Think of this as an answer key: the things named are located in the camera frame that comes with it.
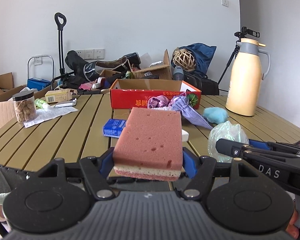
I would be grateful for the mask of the green translucent plastic bag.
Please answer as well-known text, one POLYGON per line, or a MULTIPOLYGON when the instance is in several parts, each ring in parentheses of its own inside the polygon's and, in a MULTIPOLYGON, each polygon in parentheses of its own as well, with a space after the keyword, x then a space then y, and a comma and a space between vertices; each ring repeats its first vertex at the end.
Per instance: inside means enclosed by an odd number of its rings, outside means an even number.
POLYGON ((232 160, 232 157, 217 152, 216 142, 219 139, 249 144, 249 139, 240 124, 232 124, 230 121, 218 124, 209 134, 207 151, 209 156, 215 158, 219 163, 230 163, 232 160))

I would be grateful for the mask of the blue tissue pack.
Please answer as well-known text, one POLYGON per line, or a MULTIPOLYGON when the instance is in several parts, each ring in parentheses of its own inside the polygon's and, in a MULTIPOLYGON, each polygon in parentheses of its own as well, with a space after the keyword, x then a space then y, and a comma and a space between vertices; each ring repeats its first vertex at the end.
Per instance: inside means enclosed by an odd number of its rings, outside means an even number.
POLYGON ((109 119, 103 126, 102 132, 105 137, 119 138, 125 126, 126 120, 109 119))

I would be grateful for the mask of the pink layered sponge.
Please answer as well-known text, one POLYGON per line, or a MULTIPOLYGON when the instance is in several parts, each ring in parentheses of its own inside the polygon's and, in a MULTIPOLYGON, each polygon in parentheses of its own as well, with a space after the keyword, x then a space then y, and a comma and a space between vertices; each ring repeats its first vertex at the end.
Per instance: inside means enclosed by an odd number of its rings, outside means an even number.
POLYGON ((134 107, 113 151, 116 174, 176 181, 183 166, 181 114, 134 107))

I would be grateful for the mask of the purple knit pouch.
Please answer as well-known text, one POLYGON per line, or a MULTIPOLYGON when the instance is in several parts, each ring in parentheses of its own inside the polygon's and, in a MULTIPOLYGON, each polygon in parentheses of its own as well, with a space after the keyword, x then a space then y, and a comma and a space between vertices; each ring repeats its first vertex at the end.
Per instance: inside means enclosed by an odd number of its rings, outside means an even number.
POLYGON ((213 129, 208 121, 190 105, 189 99, 185 93, 174 96, 170 100, 169 106, 174 111, 179 111, 181 115, 191 124, 209 130, 213 129))

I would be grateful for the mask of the light blue plush toy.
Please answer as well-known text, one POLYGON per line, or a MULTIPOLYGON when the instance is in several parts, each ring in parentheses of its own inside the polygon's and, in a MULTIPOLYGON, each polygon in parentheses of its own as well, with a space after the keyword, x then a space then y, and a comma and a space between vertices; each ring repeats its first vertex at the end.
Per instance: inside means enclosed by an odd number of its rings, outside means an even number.
POLYGON ((221 124, 228 120, 228 113, 220 107, 209 107, 204 109, 203 117, 210 123, 221 124))

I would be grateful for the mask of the khaki folding camping table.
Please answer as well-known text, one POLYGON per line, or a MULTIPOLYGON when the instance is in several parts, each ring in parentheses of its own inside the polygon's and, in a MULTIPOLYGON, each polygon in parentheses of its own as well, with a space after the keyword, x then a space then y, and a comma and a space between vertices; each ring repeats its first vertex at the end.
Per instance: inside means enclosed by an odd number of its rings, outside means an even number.
MULTIPOLYGON (((0 129, 0 164, 26 171, 37 171, 51 159, 74 163, 80 158, 100 156, 117 139, 104 137, 102 128, 110 119, 127 119, 128 109, 112 109, 110 96, 83 95, 77 111, 25 128, 15 119, 0 129)), ((257 107, 252 117, 229 113, 232 124, 240 124, 250 139, 295 143, 300 128, 278 115, 257 107)))

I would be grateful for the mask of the purple satin cloth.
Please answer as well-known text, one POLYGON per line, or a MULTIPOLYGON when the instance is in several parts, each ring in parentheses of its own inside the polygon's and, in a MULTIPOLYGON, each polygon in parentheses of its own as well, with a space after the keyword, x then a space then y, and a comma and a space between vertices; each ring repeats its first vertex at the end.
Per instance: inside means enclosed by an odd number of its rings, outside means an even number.
POLYGON ((164 95, 154 96, 148 100, 147 108, 152 109, 152 108, 168 107, 169 103, 170 100, 164 95))

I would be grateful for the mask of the white paper sheet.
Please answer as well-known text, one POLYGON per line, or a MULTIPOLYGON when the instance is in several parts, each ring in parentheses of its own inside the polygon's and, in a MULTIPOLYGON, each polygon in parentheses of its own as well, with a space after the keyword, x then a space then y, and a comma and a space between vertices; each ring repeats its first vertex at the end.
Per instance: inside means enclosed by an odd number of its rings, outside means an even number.
POLYGON ((48 110, 38 109, 37 117, 32 121, 25 122, 24 127, 29 128, 34 125, 41 124, 42 122, 49 121, 76 111, 77 109, 75 107, 51 108, 48 110))

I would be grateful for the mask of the yellow small carton box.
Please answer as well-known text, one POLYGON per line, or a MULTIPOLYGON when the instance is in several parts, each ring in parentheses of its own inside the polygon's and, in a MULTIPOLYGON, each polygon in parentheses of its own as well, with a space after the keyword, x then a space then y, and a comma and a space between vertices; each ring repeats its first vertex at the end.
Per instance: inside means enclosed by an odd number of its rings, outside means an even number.
POLYGON ((45 94, 45 101, 47 103, 58 103, 63 101, 69 101, 73 95, 77 95, 75 89, 57 89, 50 90, 45 94))

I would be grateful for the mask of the green small bottle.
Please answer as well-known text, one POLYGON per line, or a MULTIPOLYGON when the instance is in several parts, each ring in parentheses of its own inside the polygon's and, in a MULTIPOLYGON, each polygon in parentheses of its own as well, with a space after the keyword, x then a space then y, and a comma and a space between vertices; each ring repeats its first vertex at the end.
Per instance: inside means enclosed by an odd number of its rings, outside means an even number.
POLYGON ((51 106, 43 99, 36 99, 34 101, 35 105, 45 111, 49 110, 51 106))

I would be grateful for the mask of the blue fabric bag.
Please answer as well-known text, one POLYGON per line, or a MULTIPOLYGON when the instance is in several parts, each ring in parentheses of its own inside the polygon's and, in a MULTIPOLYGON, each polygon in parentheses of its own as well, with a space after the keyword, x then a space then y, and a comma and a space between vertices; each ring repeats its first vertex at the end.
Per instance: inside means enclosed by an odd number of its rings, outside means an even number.
POLYGON ((188 72, 192 75, 196 75, 198 77, 205 78, 207 77, 207 71, 210 66, 210 63, 213 59, 213 56, 216 52, 216 46, 208 46, 203 43, 193 43, 188 46, 178 47, 180 49, 187 49, 192 52, 196 59, 196 69, 195 71, 188 72))

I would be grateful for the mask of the clear jar with snacks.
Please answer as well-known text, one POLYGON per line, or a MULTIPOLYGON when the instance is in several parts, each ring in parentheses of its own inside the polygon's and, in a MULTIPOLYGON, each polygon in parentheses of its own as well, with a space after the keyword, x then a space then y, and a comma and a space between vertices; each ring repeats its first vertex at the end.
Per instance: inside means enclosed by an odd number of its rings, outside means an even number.
POLYGON ((33 91, 29 90, 14 94, 12 100, 17 122, 25 123, 37 117, 33 91))

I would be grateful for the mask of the woven rattan ball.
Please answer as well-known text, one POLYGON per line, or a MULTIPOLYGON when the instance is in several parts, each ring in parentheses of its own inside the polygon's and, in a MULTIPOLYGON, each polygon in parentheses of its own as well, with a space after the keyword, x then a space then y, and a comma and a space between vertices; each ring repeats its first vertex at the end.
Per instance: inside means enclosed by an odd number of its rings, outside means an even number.
POLYGON ((176 48, 173 52, 172 63, 175 66, 182 67, 187 72, 195 71, 196 59, 191 51, 183 48, 176 48))

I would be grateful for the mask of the large open cardboard boxes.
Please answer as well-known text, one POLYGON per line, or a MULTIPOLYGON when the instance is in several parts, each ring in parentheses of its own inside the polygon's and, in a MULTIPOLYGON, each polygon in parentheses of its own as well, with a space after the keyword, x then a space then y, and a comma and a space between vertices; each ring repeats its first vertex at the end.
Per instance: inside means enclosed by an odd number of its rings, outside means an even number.
POLYGON ((12 73, 0 75, 0 129, 15 118, 12 96, 24 90, 29 90, 26 85, 14 86, 12 73))

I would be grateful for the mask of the wall power sockets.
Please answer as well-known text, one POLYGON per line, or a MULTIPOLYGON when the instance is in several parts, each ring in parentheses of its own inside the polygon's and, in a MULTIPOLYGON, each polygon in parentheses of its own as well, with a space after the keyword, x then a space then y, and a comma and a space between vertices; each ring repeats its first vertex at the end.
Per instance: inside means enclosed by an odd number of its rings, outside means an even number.
POLYGON ((84 60, 102 60, 105 56, 105 49, 80 49, 75 52, 84 60))

